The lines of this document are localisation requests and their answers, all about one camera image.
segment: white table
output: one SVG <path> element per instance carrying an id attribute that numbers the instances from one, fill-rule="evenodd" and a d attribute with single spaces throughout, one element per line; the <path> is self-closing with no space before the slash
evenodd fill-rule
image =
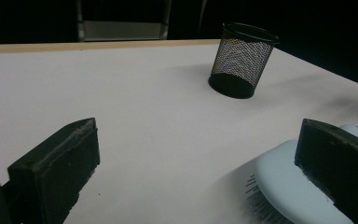
<path id="1" fill-rule="evenodd" d="M 277 49 L 238 100 L 208 85 L 216 44 L 157 45 L 0 53 L 0 183 L 65 124 L 94 117 L 102 163 L 65 223 L 244 223 L 244 164 L 298 138 L 304 118 L 358 125 L 357 83 Z"/>

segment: mesh pencil cup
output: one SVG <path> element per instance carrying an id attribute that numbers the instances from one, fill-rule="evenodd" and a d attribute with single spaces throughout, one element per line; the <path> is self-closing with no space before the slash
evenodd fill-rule
<path id="1" fill-rule="evenodd" d="M 209 85 L 229 97 L 250 98 L 279 37 L 236 22 L 225 23 L 223 28 Z"/>

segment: dark wall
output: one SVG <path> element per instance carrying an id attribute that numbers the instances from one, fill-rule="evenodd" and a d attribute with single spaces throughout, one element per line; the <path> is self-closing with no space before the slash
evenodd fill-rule
<path id="1" fill-rule="evenodd" d="M 76 41 L 76 0 L 0 1 L 0 44 Z"/>
<path id="2" fill-rule="evenodd" d="M 172 0 L 168 39 L 197 39 L 202 0 Z"/>
<path id="3" fill-rule="evenodd" d="M 281 38 L 276 48 L 358 82 L 358 1 L 209 0 L 199 38 L 219 38 L 230 21 L 267 29 Z"/>

